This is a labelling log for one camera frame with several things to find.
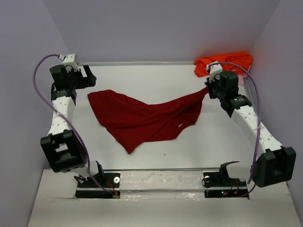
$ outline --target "black mount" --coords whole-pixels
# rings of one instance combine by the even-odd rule
[[[74,176],[77,180],[77,190],[75,193],[76,198],[100,198],[100,199],[114,199],[116,196],[120,196],[120,191],[115,190],[114,193],[113,188],[118,189],[120,187],[120,181],[115,182],[115,178],[121,177],[119,172],[104,172],[102,166],[97,162],[98,173],[94,175],[94,179],[104,188],[108,188],[111,191],[104,190],[91,190],[92,188],[98,188],[97,184],[93,181],[91,177],[84,178],[83,176]]]
[[[66,144],[67,149],[57,152],[60,144]],[[55,173],[69,172],[75,168],[84,167],[86,154],[73,130],[65,130],[57,135],[48,135],[40,139],[41,147],[47,161]]]
[[[202,185],[205,187],[205,198],[241,197],[248,192],[246,182],[242,182],[239,179],[231,179],[226,177],[225,174],[222,175],[221,169],[219,172],[203,172],[203,176]],[[241,189],[232,189],[232,186],[237,186],[235,181],[237,181]]]
[[[222,109],[227,112],[229,117],[232,116],[234,109],[245,105],[251,106],[251,102],[246,96],[239,95],[239,78],[235,72],[223,71],[216,75],[214,81],[210,82],[209,78],[206,80],[205,85],[208,87],[209,97],[218,98]]]
[[[83,77],[81,69],[75,71],[73,68],[68,72],[66,67],[69,65],[55,65],[49,70],[52,74],[54,83],[51,90],[51,99],[55,100],[58,97],[72,97],[76,104],[77,93],[76,89],[84,89],[96,85],[96,77],[90,71],[88,65],[84,65],[84,71],[87,77]]]
[[[260,188],[292,179],[296,152],[292,147],[267,150],[257,160],[253,181]]]

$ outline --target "white table surface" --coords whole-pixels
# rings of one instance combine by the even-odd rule
[[[55,174],[52,170],[44,170],[28,227],[301,226],[285,183],[256,188],[249,200],[205,199],[202,192],[180,195],[177,192],[151,192],[148,195],[142,192],[136,197],[124,196],[125,192],[122,192],[118,200],[77,199],[73,176],[73,173]],[[190,180],[187,174],[181,176]],[[201,184],[196,181],[192,188],[198,187]]]
[[[162,169],[219,167],[227,161],[251,162],[253,147],[221,109],[218,100],[205,96],[202,111],[194,126],[183,130],[177,139],[148,142],[132,154],[99,125],[87,94],[111,89],[148,104],[164,103],[205,87],[206,77],[198,78],[193,65],[94,66],[95,87],[77,90],[73,123],[88,148],[91,160],[105,169]]]

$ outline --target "wire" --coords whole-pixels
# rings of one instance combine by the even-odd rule
[[[227,193],[229,193],[229,192],[232,190],[232,188],[233,188],[233,183],[235,183],[235,181],[234,181],[234,182],[232,182],[232,186],[231,186],[230,190],[228,190],[228,192],[227,192]]]
[[[226,64],[226,65],[233,65],[238,67],[239,69],[243,70],[247,76],[249,77],[249,79],[251,80],[252,84],[254,85],[254,88],[256,90],[256,95],[257,95],[257,103],[258,103],[258,110],[257,110],[257,116],[258,116],[258,124],[257,124],[257,138],[256,138],[256,145],[255,145],[255,151],[254,151],[254,156],[253,156],[253,160],[252,160],[252,166],[251,166],[251,170],[250,170],[250,178],[248,179],[247,183],[250,184],[253,175],[255,173],[255,169],[256,169],[256,159],[257,159],[257,154],[258,154],[258,145],[259,145],[259,140],[260,140],[260,133],[261,133],[261,106],[260,106],[260,98],[259,98],[259,91],[257,88],[257,85],[255,83],[255,81],[253,80],[253,78],[251,77],[250,73],[244,69],[243,67],[241,67],[240,65],[237,65],[235,63],[231,63],[231,62],[215,62],[215,63],[211,63],[209,64],[209,67],[211,67],[212,65],[218,65],[218,64]]]
[[[108,179],[106,179],[106,180],[105,180],[105,182],[106,182],[106,184],[107,184],[107,187],[108,187],[108,188],[110,188],[110,185],[109,185]]]
[[[40,60],[40,62],[36,65],[35,67],[35,70],[34,70],[34,73],[33,73],[33,85],[34,85],[34,88],[35,88],[35,91],[37,92],[37,94],[40,96],[40,98],[55,112],[57,113],[60,117],[62,117],[66,122],[67,124],[70,126],[70,128],[74,131],[74,133],[76,134],[78,140],[80,141],[81,145],[83,146],[84,148],[84,152],[86,154],[86,160],[87,160],[87,173],[88,175],[91,177],[91,179],[96,183],[96,185],[101,188],[102,190],[106,191],[106,192],[109,192],[109,193],[112,193],[111,190],[107,190],[105,189],[104,187],[102,187],[98,181],[93,177],[93,175],[91,174],[90,172],[90,158],[89,158],[89,152],[84,144],[84,141],[83,139],[81,138],[81,136],[79,135],[79,133],[77,132],[77,130],[75,129],[75,127],[73,126],[73,124],[63,115],[61,114],[59,111],[56,110],[56,108],[53,107],[53,105],[46,100],[46,98],[43,97],[43,95],[41,94],[41,92],[39,91],[38,87],[37,87],[37,84],[36,84],[36,74],[37,74],[37,70],[39,68],[39,66],[41,65],[42,62],[44,62],[45,59],[47,58],[50,58],[50,57],[57,57],[59,58],[59,55],[58,54],[49,54],[47,56],[45,56],[43,59]]]
[[[118,195],[117,191],[115,190],[115,188],[113,187],[113,185],[112,185],[112,183],[110,182],[109,179],[107,179],[107,182],[108,182],[108,184],[110,185],[110,187],[113,189],[114,193],[115,193],[116,195]]]
[[[252,188],[250,189],[249,192],[247,192],[247,193],[245,193],[245,194],[243,194],[243,195],[239,195],[238,197],[246,197],[246,196],[248,196],[248,195],[255,189],[256,186],[257,186],[257,185],[254,184],[254,186],[252,186]]]
[[[238,192],[239,192],[239,188],[240,188],[240,185],[239,185],[239,183],[238,183],[238,180],[236,180],[236,184],[237,184],[238,188],[237,188],[237,191],[236,191],[236,192],[234,192],[234,194],[238,194]]]

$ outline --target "red towel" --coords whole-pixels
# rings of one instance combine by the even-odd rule
[[[112,90],[88,94],[99,123],[131,154],[143,142],[173,140],[194,125],[207,88],[163,104],[148,105]]]

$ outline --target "orange fabric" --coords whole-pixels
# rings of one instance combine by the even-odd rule
[[[208,76],[209,73],[206,71],[206,66],[214,61],[227,61],[238,64],[242,66],[244,69],[248,70],[250,65],[252,64],[252,56],[246,51],[235,52],[231,54],[219,54],[211,57],[203,57],[195,60],[194,64],[196,66],[195,74],[198,77]],[[233,65],[222,65],[223,71],[234,71],[238,75],[243,74],[243,70],[240,70],[238,67]]]

